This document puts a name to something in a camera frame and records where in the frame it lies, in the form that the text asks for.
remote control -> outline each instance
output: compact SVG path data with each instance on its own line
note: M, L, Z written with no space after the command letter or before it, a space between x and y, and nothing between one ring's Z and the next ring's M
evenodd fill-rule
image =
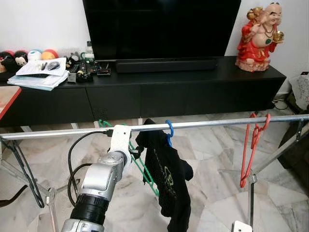
M77 73L79 70L79 65L78 64L75 64L73 66L73 68L70 70L71 73Z

cabinet door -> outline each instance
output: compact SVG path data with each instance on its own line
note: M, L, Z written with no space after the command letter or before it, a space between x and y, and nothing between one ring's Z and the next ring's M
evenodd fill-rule
M184 114L186 86L149 85L141 87L141 117Z
M185 113L192 115L265 110L278 90L276 85L279 86L272 81L192 84L189 87Z
M52 91L23 88L1 127L93 121L85 88Z
M87 93L95 120L140 117L140 87L92 87Z

paper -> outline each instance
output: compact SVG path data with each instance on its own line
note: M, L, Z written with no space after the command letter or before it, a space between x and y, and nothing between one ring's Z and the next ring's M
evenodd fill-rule
M37 78L29 76L12 76L8 80L8 84L23 86L29 88L36 88L51 91L57 87L60 83L68 78L69 71L65 71L62 76L49 75L46 78Z
M49 74L49 75L55 75L55 76L62 76L66 70L66 58L57 58L57 59L48 59L48 60L30 60L26 65L24 65L17 73L16 75L30 75L30 74ZM60 66L57 69L54 70L48 70L47 66L51 62L59 62ZM45 63L45 69L41 70L42 65Z

white wall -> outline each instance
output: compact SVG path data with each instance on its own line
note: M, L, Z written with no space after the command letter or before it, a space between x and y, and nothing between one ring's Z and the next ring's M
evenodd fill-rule
M275 0L243 0L225 55L237 54L241 27L250 8ZM285 42L271 54L271 65L288 78L309 69L309 1L280 0L283 19L279 29ZM0 51L55 49L59 55L84 51L90 39L82 0L1 0ZM283 84L279 92L288 92Z
M225 55L238 53L241 28L248 22L247 12L256 6L265 8L271 2L279 2L282 6L282 22L278 28L284 32L284 43L270 53L270 65L288 79L309 70L309 0L242 0ZM289 90L290 84L286 80L279 93Z
M1 0L0 51L84 51L90 40L82 0Z

plush toy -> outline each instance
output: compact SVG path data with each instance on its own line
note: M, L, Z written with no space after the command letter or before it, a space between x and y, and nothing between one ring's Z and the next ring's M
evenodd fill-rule
M40 60L42 52L40 50L32 50L28 53L28 60Z
M75 60L72 57L69 57L69 58L65 57L65 58L67 59L67 61L66 61L66 68L67 69L72 68L74 66L74 64L75 64Z
M71 58L75 61L79 61L78 52L74 52L74 53L71 52Z
M57 52L52 49L47 49L42 53L42 60L59 58Z
M0 52L0 62L10 73L15 73L19 69L14 59L14 52L12 51Z
M24 50L19 50L14 54L15 62L19 66L24 66L28 63L27 52Z
M0 61L0 73L3 73L3 72L6 72L6 68L5 66L1 64L1 61Z

